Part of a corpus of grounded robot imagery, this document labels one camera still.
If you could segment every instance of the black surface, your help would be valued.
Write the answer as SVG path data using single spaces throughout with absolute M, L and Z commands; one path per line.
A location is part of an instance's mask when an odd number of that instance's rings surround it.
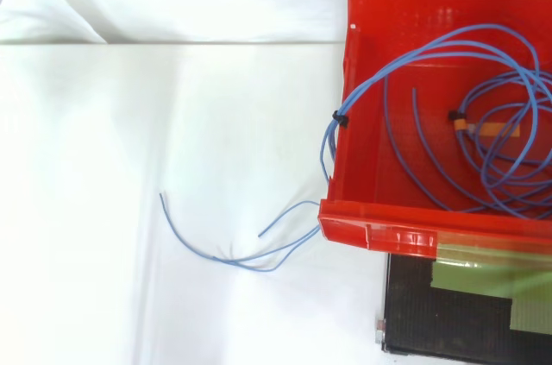
M 510 299 L 434 289 L 432 263 L 390 256 L 385 350 L 474 363 L 552 364 L 552 336 L 510 330 Z

